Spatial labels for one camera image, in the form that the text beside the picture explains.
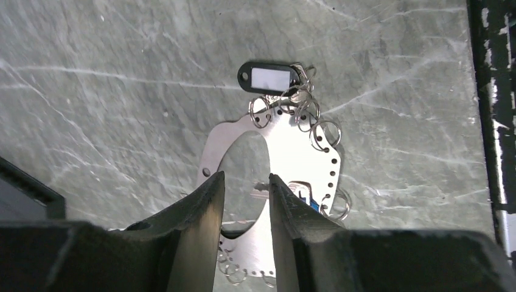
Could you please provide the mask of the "key bunch with rings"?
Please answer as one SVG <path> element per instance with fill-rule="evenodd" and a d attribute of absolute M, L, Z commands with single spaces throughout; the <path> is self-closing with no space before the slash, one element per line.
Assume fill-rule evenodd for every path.
<path fill-rule="evenodd" d="M 213 175 L 236 140 L 246 133 L 257 133 L 267 145 L 271 173 L 280 177 L 285 188 L 298 198 L 296 191 L 309 190 L 319 204 L 316 220 L 301 223 L 300 232 L 307 243 L 330 242 L 341 232 L 340 223 L 349 215 L 350 204 L 332 218 L 330 210 L 337 198 L 346 195 L 337 191 L 341 156 L 337 152 L 340 138 L 329 141 L 324 131 L 320 107 L 313 97 L 316 68 L 292 63 L 300 73 L 301 85 L 291 96 L 255 94 L 248 112 L 239 120 L 216 125 L 207 138 L 197 172 L 201 185 Z M 239 235 L 221 234 L 218 242 L 217 266 L 234 286 L 249 277 L 266 286 L 276 286 L 275 247 L 271 234 L 270 206 L 265 204 L 253 225 Z"/>

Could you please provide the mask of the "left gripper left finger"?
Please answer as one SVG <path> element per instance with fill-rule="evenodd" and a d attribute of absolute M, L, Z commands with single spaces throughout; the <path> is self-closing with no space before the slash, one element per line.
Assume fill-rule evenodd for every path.
<path fill-rule="evenodd" d="M 1 223 L 2 291 L 211 291 L 225 174 L 124 230 L 86 221 Z"/>

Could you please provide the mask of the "black key tag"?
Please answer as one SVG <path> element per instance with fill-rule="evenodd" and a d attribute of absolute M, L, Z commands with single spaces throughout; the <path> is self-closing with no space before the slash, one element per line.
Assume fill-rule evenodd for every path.
<path fill-rule="evenodd" d="M 247 61 L 237 71 L 239 86 L 246 92 L 291 96 L 301 85 L 300 73 L 286 63 Z"/>

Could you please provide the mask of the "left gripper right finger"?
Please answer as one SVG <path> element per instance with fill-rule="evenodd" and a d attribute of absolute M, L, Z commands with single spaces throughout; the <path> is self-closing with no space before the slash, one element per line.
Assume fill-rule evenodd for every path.
<path fill-rule="evenodd" d="M 515 271 L 479 232 L 346 229 L 270 175 L 278 291 L 514 291 Z"/>

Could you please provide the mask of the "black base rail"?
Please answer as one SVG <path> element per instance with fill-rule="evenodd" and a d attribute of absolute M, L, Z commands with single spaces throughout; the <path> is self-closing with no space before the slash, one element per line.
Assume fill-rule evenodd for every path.
<path fill-rule="evenodd" d="M 515 263 L 515 1 L 469 1 L 496 241 Z"/>

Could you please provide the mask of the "blue key tag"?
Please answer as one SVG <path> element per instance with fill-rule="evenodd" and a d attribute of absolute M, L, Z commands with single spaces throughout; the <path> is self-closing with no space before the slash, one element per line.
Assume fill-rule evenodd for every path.
<path fill-rule="evenodd" d="M 312 194 L 309 190 L 300 189 L 296 191 L 296 194 L 301 201 L 319 212 L 319 204 L 312 198 Z"/>

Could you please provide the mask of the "black network switch box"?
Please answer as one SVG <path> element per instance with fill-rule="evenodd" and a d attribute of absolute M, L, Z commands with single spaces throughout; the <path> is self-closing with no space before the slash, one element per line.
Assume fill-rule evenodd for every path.
<path fill-rule="evenodd" d="M 63 196 L 1 158 L 1 221 L 65 218 L 66 200 Z"/>

